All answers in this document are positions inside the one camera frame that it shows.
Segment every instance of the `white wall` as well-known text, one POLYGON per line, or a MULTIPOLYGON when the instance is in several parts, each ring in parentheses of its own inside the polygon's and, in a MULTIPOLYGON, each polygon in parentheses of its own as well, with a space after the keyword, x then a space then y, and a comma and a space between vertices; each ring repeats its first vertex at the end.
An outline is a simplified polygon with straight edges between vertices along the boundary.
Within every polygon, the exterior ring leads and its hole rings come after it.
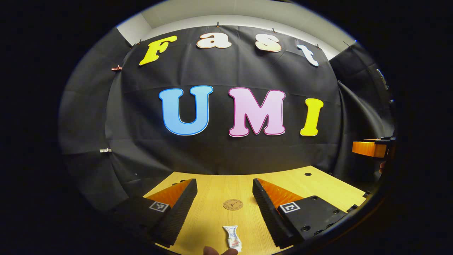
POLYGON ((151 26, 141 13, 130 17, 116 28, 130 45, 138 43, 140 39, 142 39, 142 41, 148 39, 149 37, 145 37, 151 32, 151 26))
POLYGON ((146 35, 143 36, 142 40, 146 40, 149 38, 153 38, 155 36, 165 34, 168 32, 180 30, 180 29, 187 29, 192 27, 199 27, 199 26, 213 26, 217 25, 238 25, 238 26, 249 26, 249 27, 256 27, 261 29, 268 29, 272 31, 272 28, 275 29, 276 32, 287 34, 289 36, 304 40, 311 44, 318 44, 321 49, 323 49, 324 54, 326 54, 327 59, 331 59, 340 53, 337 49, 333 48, 331 45, 327 44, 326 42, 320 40, 317 37, 314 37, 308 33, 305 33, 301 30, 298 30, 294 27, 290 27, 288 25, 278 23, 271 20, 260 19, 256 17, 250 16, 243 16, 243 15, 207 15, 201 17, 193 17, 184 20, 178 20, 175 22, 171 22, 168 24, 161 25, 159 27, 151 29, 146 35))

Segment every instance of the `round cork coaster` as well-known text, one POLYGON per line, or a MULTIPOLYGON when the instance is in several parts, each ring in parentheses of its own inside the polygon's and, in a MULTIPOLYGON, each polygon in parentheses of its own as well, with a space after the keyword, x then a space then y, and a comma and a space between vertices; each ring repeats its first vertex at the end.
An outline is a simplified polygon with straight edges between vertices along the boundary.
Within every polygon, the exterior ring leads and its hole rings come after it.
POLYGON ((242 208, 242 201, 237 199, 229 199, 223 202, 223 207, 227 210, 235 211, 242 208))

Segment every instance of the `metal clip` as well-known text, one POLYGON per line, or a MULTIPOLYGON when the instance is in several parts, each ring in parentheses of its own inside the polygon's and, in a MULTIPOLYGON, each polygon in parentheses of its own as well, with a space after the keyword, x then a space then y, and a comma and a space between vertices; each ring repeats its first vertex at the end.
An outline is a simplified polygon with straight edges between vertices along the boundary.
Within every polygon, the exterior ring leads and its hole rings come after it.
POLYGON ((122 70, 122 69, 123 69, 123 68, 122 68, 120 65, 118 65, 118 67, 112 68, 112 71, 120 71, 120 70, 122 70))

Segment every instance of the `wooden table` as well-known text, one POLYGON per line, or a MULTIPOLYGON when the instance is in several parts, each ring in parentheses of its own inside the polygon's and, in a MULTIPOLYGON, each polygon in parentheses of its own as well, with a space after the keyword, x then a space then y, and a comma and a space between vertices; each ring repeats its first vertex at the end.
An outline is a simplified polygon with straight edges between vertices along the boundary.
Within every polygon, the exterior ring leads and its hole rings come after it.
POLYGON ((242 241, 240 255, 270 255, 281 251, 274 245, 253 197, 254 178, 272 182, 302 197, 317 195, 344 212, 354 204, 361 205, 365 200, 362 197, 363 191, 312 166, 250 175, 201 175, 173 172, 144 196, 190 178, 197 180, 197 196, 193 200, 175 244, 170 248, 161 246, 183 255, 202 255, 206 245, 223 253, 228 249, 228 243, 227 232, 222 227, 232 225, 238 225, 237 235, 242 241), (239 199, 244 205, 237 211, 229 211, 223 207, 223 202, 228 199, 239 199))

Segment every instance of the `yellow letter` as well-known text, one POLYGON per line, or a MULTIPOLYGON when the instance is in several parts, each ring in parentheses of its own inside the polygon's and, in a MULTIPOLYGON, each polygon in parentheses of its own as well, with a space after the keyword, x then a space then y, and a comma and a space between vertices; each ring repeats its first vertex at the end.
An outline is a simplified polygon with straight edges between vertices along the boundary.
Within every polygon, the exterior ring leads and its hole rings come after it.
POLYGON ((316 125, 318 124, 319 111, 324 103, 319 99, 307 98, 305 104, 308 106, 308 113, 305 126, 300 130, 300 135, 314 137, 318 134, 316 125))
POLYGON ((146 52, 145 57, 143 58, 143 60, 140 61, 139 65, 144 65, 144 64, 147 64, 149 62, 156 61, 159 58, 159 56, 156 55, 157 51, 159 51, 159 53, 164 52, 167 49, 168 45, 169 45, 168 42, 174 42, 174 41, 176 41, 176 39, 177 39, 177 37, 176 37, 176 35, 174 35, 174 36, 170 36, 170 37, 161 39, 159 41, 155 41, 155 42, 150 43, 148 45, 149 46, 148 51, 146 52))
POLYGON ((228 35, 224 33, 203 34, 200 36, 200 38, 202 39, 197 42, 197 46, 202 49, 208 49, 212 47, 224 49, 231 46, 231 43, 228 42, 228 35))
POLYGON ((261 50, 267 50, 272 52, 279 52, 282 50, 282 47, 277 42, 279 41, 277 37, 270 34, 257 34, 255 36, 257 42, 255 45, 261 50))

